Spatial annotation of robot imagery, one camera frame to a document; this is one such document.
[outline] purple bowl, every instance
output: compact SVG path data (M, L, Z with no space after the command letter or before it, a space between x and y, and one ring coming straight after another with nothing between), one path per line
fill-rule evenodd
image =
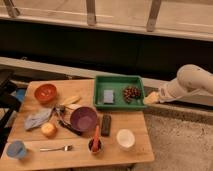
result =
M75 130L88 132L95 129L97 119L97 114L92 108L80 107L73 111L70 123Z

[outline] wooden table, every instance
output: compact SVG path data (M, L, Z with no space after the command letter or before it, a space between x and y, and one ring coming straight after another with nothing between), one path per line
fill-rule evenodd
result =
M24 121L27 116L43 107L36 101L34 91L44 83L47 82L31 82L28 86L25 99L0 160L1 171L104 166L154 160L143 113L141 111L97 111L93 106L94 80L49 81L57 87L58 97L45 107L53 107L56 103L60 104L66 98L78 94L82 97L78 104L94 108L100 121L103 113L111 114L111 134L110 137L101 137L104 144L101 153L92 155L89 152L88 142L91 135L77 136L69 132L57 124L54 116L51 118L51 122L55 122L58 127L58 132L54 138L48 139L43 136L40 128L29 132L25 131ZM116 142L116 133L122 128L130 129L135 134L136 144L130 151L122 151ZM6 155L8 145L14 140L22 140L28 149L27 156L21 160L12 159ZM74 146L73 151L39 152L42 147L55 148L69 144Z

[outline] tray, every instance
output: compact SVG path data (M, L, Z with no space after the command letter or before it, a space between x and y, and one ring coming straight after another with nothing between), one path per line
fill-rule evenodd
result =
M127 86L135 86L141 90L140 99L133 99L131 103L126 103L123 99L123 90ZM114 91L114 103L103 102L104 90ZM141 110L146 106L143 104L145 97L142 80L139 76L96 76L94 86L93 103L97 109L128 109Z

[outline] cloth napkin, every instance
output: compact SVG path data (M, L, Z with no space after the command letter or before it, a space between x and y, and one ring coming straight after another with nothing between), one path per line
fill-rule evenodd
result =
M29 131L32 128L37 128L41 126L43 123L49 121L51 114L52 109L43 108L34 115L28 116L24 123L25 130Z

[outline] cup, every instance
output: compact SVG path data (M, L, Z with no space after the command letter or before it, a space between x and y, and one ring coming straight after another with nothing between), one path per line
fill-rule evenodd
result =
M97 154L97 153L99 153L100 151L102 151L103 145L102 145L101 141L98 140L98 151L93 152L93 151L92 151L93 141L94 141L94 139L91 139L91 140L89 141L88 148L89 148L89 151L90 151L92 154Z
M13 141L8 146L6 153L11 158L22 159L26 156L27 150L22 141Z
M124 151L129 151L135 145L135 136L129 129L121 129L116 135L119 147Z

